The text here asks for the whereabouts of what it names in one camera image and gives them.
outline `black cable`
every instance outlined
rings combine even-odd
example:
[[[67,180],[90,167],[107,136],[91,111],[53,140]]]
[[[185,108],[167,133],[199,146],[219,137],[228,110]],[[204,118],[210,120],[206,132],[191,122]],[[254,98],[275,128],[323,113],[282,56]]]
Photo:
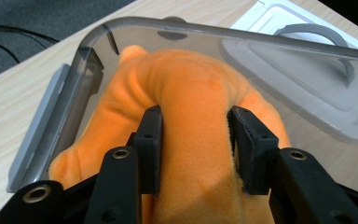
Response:
[[[4,51],[6,51],[8,54],[10,54],[10,56],[17,62],[20,63],[20,60],[16,57],[16,55],[14,55],[9,49],[7,49],[5,46],[0,45],[0,49],[3,49]]]
[[[42,34],[39,34],[37,32],[29,31],[29,30],[26,30],[26,29],[18,28],[18,27],[12,27],[12,26],[0,25],[0,32],[10,32],[10,33],[16,33],[16,34],[24,33],[24,34],[28,34],[28,35],[35,35],[35,36],[38,36],[40,38],[43,38],[43,39],[49,41],[52,44],[60,42],[59,40],[54,39],[54,38],[52,38],[50,36],[42,35]]]
[[[44,49],[46,49],[47,47],[42,44],[42,42],[40,42],[39,40],[37,40],[36,38],[34,38],[33,36],[31,35],[27,35],[27,34],[23,34],[23,33],[19,33],[19,35],[25,35],[25,36],[28,36],[29,38],[33,39],[34,41],[36,41],[40,46],[42,46]]]

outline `clear plastic container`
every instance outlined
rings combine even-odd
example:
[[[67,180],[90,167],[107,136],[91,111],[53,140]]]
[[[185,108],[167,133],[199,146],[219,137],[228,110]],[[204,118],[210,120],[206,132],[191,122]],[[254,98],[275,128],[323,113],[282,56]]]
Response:
[[[180,21],[122,18],[81,42],[32,148],[20,148],[8,191],[48,179],[48,166],[82,134],[118,54],[129,45],[148,51],[189,49],[231,64],[281,113],[293,147],[358,149],[358,49],[311,43]],[[24,159],[27,151],[34,156]]]

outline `table surface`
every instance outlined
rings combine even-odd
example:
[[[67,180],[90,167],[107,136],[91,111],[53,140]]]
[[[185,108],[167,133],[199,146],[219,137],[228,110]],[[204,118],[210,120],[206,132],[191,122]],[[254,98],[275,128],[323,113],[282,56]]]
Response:
[[[230,27],[255,2],[255,0],[139,0],[2,73],[0,75],[0,209],[12,195],[6,193],[9,167],[51,76],[63,63],[71,64],[78,44],[93,27],[104,21],[125,16],[158,19],[177,16],[187,22]],[[292,0],[292,2],[358,39],[356,25],[320,2],[316,0]],[[321,163],[337,182],[358,190],[358,150],[337,153],[330,151],[327,156],[321,157],[327,158]]]

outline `orange fabric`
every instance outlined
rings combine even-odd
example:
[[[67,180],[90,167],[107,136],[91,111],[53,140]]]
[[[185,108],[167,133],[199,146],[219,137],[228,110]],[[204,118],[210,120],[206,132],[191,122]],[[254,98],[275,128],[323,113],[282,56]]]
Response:
[[[144,223],[269,223],[267,196],[244,196],[231,156],[227,112],[253,111],[289,140],[276,110],[234,69],[187,50],[123,50],[86,131],[51,164],[68,188],[99,172],[104,153],[125,146],[145,110],[163,115],[160,192],[143,196]]]

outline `screw hole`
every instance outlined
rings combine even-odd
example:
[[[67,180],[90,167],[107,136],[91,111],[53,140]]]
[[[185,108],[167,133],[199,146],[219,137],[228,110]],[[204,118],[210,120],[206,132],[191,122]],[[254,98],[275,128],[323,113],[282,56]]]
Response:
[[[36,188],[29,190],[22,197],[22,200],[25,203],[37,203],[47,198],[50,193],[51,187],[49,185],[37,186]]]
[[[299,151],[289,152],[289,156],[295,160],[304,161],[307,159],[307,155]]]
[[[119,149],[113,153],[115,159],[123,159],[130,155],[130,152],[127,149]]]
[[[344,224],[353,223],[353,220],[351,219],[350,216],[339,210],[332,211],[330,213],[330,216],[332,216],[333,219],[337,220],[339,223],[344,223]]]
[[[108,208],[103,212],[102,219],[106,223],[114,223],[120,217],[121,211],[116,207]]]

